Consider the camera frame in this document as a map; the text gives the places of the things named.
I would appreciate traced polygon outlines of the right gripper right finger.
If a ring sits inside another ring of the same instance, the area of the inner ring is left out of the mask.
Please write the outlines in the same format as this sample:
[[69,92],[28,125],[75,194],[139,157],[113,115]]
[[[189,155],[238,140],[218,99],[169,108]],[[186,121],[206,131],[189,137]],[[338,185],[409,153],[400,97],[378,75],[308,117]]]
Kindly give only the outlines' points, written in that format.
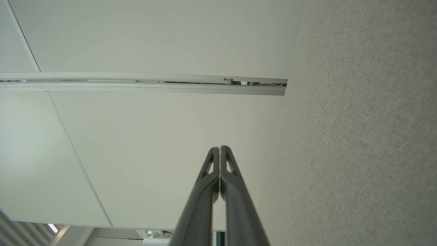
[[233,152],[220,147],[220,190],[225,201],[227,246],[269,246]]

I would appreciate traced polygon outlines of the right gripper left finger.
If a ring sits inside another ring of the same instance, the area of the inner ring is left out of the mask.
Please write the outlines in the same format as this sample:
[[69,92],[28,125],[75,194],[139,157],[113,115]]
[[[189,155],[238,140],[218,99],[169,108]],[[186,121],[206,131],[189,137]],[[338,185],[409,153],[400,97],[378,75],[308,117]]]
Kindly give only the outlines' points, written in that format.
[[220,150],[209,150],[178,221],[170,246],[210,246],[213,204],[220,182]]

